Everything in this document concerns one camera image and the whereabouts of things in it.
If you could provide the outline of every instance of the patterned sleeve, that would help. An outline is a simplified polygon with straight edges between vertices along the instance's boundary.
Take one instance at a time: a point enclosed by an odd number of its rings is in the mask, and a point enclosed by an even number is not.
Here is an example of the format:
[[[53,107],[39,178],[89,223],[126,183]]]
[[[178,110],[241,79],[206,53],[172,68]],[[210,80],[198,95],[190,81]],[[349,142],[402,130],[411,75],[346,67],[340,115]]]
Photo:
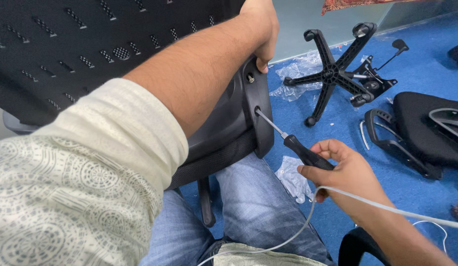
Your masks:
[[[187,153],[165,106],[121,79],[0,141],[0,265],[137,265]]]

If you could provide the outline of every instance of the hand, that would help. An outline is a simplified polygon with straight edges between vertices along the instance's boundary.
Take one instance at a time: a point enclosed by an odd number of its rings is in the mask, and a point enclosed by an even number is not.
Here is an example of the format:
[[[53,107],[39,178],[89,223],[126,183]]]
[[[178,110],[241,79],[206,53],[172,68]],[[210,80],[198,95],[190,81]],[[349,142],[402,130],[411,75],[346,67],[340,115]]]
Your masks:
[[[255,15],[261,18],[261,24],[257,27],[266,27],[266,39],[255,51],[257,58],[257,68],[262,73],[268,73],[268,61],[275,54],[275,44],[277,43],[278,24],[277,13],[271,0],[246,0],[240,9],[240,15]]]
[[[394,207],[381,188],[372,168],[358,152],[347,147],[343,142],[329,139],[317,142],[310,150],[326,159],[334,159],[338,165],[332,171],[322,170],[313,166],[298,166],[298,172],[314,182],[316,186],[326,185],[345,192]],[[323,202],[328,196],[357,224],[362,224],[365,215],[371,215],[376,207],[348,196],[333,192],[321,191],[316,202]]]

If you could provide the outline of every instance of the chair leg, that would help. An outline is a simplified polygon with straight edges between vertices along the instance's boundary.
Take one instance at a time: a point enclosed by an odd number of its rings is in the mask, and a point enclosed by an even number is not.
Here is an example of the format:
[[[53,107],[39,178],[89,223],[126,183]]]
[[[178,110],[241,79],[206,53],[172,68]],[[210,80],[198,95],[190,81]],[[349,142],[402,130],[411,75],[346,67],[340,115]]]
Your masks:
[[[216,218],[211,208],[211,190],[209,189],[209,177],[198,180],[198,192],[201,204],[202,222],[206,227],[213,227]]]

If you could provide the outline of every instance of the seat cushion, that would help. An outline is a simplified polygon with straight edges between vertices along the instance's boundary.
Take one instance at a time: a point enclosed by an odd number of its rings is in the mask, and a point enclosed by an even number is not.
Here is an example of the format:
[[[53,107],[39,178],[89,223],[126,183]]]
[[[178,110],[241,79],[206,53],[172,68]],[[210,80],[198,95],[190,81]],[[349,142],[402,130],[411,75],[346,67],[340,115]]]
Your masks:
[[[429,118],[429,112],[439,108],[458,109],[458,102],[416,92],[398,93],[393,104],[397,130],[421,160],[458,168],[457,144],[438,132]]]

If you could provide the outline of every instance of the screwdriver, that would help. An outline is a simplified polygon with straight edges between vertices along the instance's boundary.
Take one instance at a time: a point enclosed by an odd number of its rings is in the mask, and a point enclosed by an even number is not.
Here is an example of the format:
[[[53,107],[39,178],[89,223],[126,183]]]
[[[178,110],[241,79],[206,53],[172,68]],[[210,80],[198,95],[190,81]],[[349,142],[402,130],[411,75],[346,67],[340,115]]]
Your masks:
[[[303,162],[304,165],[307,166],[315,166],[324,170],[333,170],[334,166],[321,157],[320,155],[316,154],[315,152],[309,150],[308,148],[304,147],[301,142],[296,138],[294,135],[288,135],[286,132],[281,131],[275,124],[273,124],[270,119],[268,119],[259,108],[255,111],[258,115],[260,115],[263,119],[265,119],[268,124],[270,124],[278,133],[280,133],[281,137],[285,140],[283,144],[290,148],[292,151],[298,155],[299,159]]]

